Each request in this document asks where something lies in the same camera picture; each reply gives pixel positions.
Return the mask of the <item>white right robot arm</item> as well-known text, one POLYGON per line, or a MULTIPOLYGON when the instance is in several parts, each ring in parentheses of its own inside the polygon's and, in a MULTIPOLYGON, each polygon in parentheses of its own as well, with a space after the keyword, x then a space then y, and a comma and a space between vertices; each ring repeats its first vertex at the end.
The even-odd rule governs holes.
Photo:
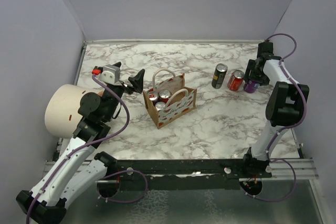
POLYGON ((268 39, 258 44, 257 58, 249 60, 244 82, 244 91, 248 93, 261 86, 273 86, 265 110, 265 127, 259 140, 244 156, 246 161, 241 164, 242 173, 254 177, 259 173, 260 165, 267 165, 282 136, 303 122, 309 87, 289 74, 284 60, 274 55, 273 43, 268 39))

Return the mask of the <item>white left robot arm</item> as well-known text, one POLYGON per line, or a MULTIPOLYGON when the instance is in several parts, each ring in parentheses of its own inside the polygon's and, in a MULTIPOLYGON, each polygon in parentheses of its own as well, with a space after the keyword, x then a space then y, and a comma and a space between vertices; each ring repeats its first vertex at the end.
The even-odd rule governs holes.
POLYGON ((129 84, 120 81, 121 63, 94 67, 92 79, 104 88, 103 94, 88 92, 79 102, 82 116, 61 157, 31 190, 22 190, 16 197, 26 223, 60 223, 73 201, 101 177, 110 179, 116 166, 108 158, 92 161, 79 172, 82 163, 106 140, 124 131, 130 113, 122 101, 124 93, 142 93, 145 70, 141 69, 129 84))

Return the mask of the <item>black soda can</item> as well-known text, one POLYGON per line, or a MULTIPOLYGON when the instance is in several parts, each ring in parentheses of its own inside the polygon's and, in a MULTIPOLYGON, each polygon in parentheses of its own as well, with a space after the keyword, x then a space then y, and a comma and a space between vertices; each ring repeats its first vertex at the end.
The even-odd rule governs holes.
POLYGON ((212 78, 212 87, 219 89, 225 79, 228 67, 225 64, 219 63, 215 67, 214 75, 212 78))

